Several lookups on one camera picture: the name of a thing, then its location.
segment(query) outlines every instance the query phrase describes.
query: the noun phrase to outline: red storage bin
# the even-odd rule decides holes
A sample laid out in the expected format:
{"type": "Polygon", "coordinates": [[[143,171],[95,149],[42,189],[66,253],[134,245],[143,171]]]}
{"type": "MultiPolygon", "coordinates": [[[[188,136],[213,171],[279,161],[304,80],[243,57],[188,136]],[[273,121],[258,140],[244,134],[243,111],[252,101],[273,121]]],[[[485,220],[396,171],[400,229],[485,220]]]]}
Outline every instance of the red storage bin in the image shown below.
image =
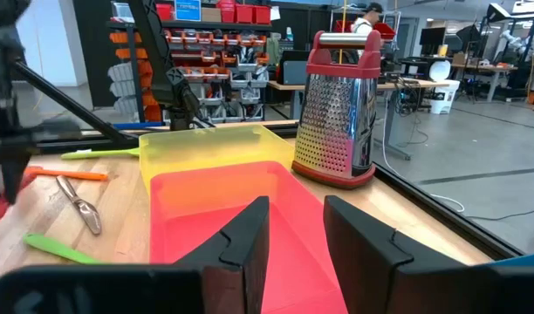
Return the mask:
{"type": "Polygon", "coordinates": [[[256,5],[253,9],[253,23],[270,24],[270,7],[256,5]]]}
{"type": "Polygon", "coordinates": [[[323,204],[275,161],[156,175],[150,263],[174,263],[261,195],[270,201],[262,313],[346,314],[327,248],[323,204]],[[210,187],[207,197],[203,187],[210,187]]]}
{"type": "Polygon", "coordinates": [[[254,5],[236,4],[236,23],[253,23],[254,5]]]}
{"type": "Polygon", "coordinates": [[[172,4],[156,4],[156,12],[162,21],[172,20],[172,4]]]}
{"type": "Polygon", "coordinates": [[[216,7],[221,9],[221,20],[223,23],[234,23],[236,13],[235,5],[234,0],[221,0],[216,3],[216,7]]]}

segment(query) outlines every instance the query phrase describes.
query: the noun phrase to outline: red object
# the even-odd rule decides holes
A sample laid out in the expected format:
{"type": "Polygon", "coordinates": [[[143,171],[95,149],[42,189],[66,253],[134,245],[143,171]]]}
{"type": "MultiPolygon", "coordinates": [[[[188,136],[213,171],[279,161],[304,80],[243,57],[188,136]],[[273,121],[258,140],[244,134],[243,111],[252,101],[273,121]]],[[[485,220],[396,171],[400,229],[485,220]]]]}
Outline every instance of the red object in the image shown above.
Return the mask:
{"type": "MultiPolygon", "coordinates": [[[[25,172],[23,174],[23,179],[21,180],[21,185],[19,186],[19,190],[22,190],[23,188],[26,188],[31,184],[31,182],[34,181],[34,179],[37,178],[36,174],[25,172]]],[[[7,211],[7,208],[10,206],[10,204],[7,202],[5,197],[3,195],[0,196],[0,219],[2,219],[3,215],[5,215],[5,212],[7,211]]]]}
{"type": "Polygon", "coordinates": [[[253,23],[270,24],[270,7],[255,5],[253,7],[253,23]]]}
{"type": "Polygon", "coordinates": [[[236,4],[236,23],[253,23],[253,5],[236,4]]]}
{"type": "Polygon", "coordinates": [[[234,23],[236,13],[236,2],[234,0],[220,0],[216,7],[221,9],[221,20],[223,23],[234,23]]]}
{"type": "MultiPolygon", "coordinates": [[[[351,26],[353,25],[353,21],[346,21],[345,22],[345,32],[351,32],[351,26]]],[[[334,32],[343,32],[343,21],[339,20],[335,23],[335,28],[333,28],[334,32]]]]}
{"type": "Polygon", "coordinates": [[[365,185],[373,178],[373,174],[375,174],[374,164],[372,164],[370,169],[365,173],[350,179],[320,173],[319,171],[310,169],[296,161],[292,162],[292,169],[297,173],[302,174],[303,176],[310,178],[314,181],[321,182],[336,188],[348,189],[353,189],[365,185]]]}
{"type": "Polygon", "coordinates": [[[327,248],[323,204],[274,161],[155,176],[150,262],[174,263],[260,195],[270,198],[262,313],[346,314],[327,248]]]}
{"type": "Polygon", "coordinates": [[[395,31],[385,23],[376,23],[373,30],[380,33],[381,39],[393,40],[395,38],[395,31]]]}
{"type": "Polygon", "coordinates": [[[335,77],[355,78],[355,79],[376,79],[380,76],[380,47],[381,37],[377,31],[372,31],[368,35],[366,44],[359,47],[364,50],[357,65],[338,65],[331,61],[329,49],[347,48],[354,49],[354,46],[324,45],[319,42],[323,31],[318,31],[313,39],[313,49],[308,58],[306,72],[308,74],[322,74],[335,77]]]}
{"type": "Polygon", "coordinates": [[[173,8],[172,4],[163,4],[163,3],[156,4],[156,12],[158,13],[161,21],[172,20],[172,8],[173,8]]]}

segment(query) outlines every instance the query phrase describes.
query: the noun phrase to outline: red grater base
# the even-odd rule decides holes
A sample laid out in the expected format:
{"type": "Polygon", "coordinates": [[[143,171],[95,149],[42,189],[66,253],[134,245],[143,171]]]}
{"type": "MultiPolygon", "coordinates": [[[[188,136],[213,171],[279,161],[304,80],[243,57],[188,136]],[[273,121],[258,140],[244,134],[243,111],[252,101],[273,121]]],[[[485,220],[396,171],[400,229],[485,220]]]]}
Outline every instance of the red grater base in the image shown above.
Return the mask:
{"type": "Polygon", "coordinates": [[[319,171],[308,168],[296,161],[292,162],[292,170],[308,179],[312,179],[314,181],[324,183],[332,187],[353,189],[367,184],[373,178],[373,174],[375,174],[375,165],[372,164],[372,166],[370,166],[370,169],[364,174],[361,174],[357,177],[353,177],[351,179],[342,178],[330,174],[324,174],[319,171]]]}

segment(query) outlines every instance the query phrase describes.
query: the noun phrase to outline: concrete floor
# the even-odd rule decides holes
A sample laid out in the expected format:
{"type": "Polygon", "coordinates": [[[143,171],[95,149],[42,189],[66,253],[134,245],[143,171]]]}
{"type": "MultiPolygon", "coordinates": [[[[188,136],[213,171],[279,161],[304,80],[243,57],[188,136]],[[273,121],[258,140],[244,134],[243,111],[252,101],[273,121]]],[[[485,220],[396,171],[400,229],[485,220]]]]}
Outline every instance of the concrete floor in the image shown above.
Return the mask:
{"type": "MultiPolygon", "coordinates": [[[[88,125],[73,117],[63,107],[26,84],[16,84],[19,116],[26,126],[43,119],[64,117],[76,120],[82,128],[88,125]]],[[[130,117],[112,108],[93,110],[88,86],[63,88],[97,116],[112,123],[128,122],[130,117]]],[[[278,106],[289,114],[288,106],[278,106]]],[[[378,117],[383,118],[383,104],[378,117]]],[[[268,107],[267,120],[283,119],[268,107]]],[[[405,146],[412,154],[403,160],[387,152],[390,165],[408,180],[431,194],[447,196],[461,202],[466,216],[499,217],[534,209],[534,111],[523,103],[475,103],[461,98],[450,114],[433,115],[418,112],[406,118],[394,117],[390,143],[405,146]],[[428,135],[413,131],[413,123],[428,135]]],[[[375,139],[382,138],[383,125],[373,130],[375,139]]],[[[373,159],[385,165],[382,150],[375,147],[373,159]]],[[[458,207],[447,203],[453,209],[458,207]]],[[[492,233],[526,253],[534,253],[534,214],[501,221],[474,219],[492,233]]]]}

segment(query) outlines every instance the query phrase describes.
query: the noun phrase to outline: green plastic utensil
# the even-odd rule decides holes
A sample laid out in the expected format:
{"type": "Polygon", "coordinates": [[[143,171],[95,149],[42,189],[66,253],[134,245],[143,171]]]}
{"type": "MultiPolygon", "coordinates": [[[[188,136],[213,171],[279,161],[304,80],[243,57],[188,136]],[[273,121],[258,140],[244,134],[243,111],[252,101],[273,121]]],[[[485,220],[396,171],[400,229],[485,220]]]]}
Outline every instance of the green plastic utensil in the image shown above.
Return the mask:
{"type": "Polygon", "coordinates": [[[98,158],[98,157],[108,157],[108,156],[125,156],[131,155],[139,157],[139,148],[132,149],[120,149],[120,150],[111,150],[111,151],[95,151],[95,152],[75,152],[75,153],[66,153],[61,155],[62,160],[76,160],[76,159],[86,159],[86,158],[98,158]]]}
{"type": "Polygon", "coordinates": [[[65,244],[58,242],[52,238],[39,234],[26,234],[23,241],[33,248],[43,250],[56,256],[62,256],[77,263],[83,264],[102,264],[103,262],[95,260],[92,257],[72,249],[65,244]]]}

